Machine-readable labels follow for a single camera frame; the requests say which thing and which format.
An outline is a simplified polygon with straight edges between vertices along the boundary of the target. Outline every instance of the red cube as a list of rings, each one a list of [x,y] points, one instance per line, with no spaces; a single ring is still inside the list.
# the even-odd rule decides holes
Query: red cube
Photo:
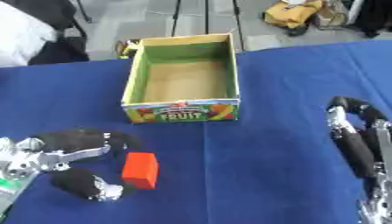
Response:
[[[122,180],[140,189],[154,189],[158,161],[154,153],[130,152],[122,168]]]

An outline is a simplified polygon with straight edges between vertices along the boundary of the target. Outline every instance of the open box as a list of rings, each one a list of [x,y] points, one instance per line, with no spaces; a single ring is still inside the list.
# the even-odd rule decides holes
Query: open box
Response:
[[[141,40],[122,96],[132,122],[233,120],[239,105],[231,34]]]

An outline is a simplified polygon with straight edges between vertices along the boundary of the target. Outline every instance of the black finger pad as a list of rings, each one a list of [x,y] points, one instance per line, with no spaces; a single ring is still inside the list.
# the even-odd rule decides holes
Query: black finger pad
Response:
[[[71,168],[67,171],[56,171],[51,183],[59,189],[72,193],[83,199],[97,195],[100,190],[95,187],[95,175],[91,171]]]

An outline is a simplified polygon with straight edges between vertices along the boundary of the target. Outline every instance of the cable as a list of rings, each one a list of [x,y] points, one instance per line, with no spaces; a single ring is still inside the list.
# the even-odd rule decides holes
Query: cable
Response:
[[[171,16],[172,14],[169,12],[162,12],[162,11],[154,11],[154,10],[147,10],[146,12],[152,13],[152,14],[157,14],[157,15],[162,15],[162,16]],[[214,13],[209,13],[210,17],[228,17],[228,18],[233,18],[234,16],[232,14],[214,14]],[[202,14],[181,14],[178,15],[178,17],[204,17],[205,15]]]

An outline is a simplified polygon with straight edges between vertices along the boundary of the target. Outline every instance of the blue table cover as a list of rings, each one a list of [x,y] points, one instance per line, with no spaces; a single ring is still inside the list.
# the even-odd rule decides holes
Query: blue table cover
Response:
[[[6,224],[347,224],[363,196],[329,138],[335,95],[392,117],[392,42],[315,45],[238,55],[236,122],[133,125],[120,107],[129,60],[0,69],[0,136],[88,127],[120,130],[157,154],[157,189],[116,202],[78,199],[41,174]],[[121,162],[77,164],[118,183]]]

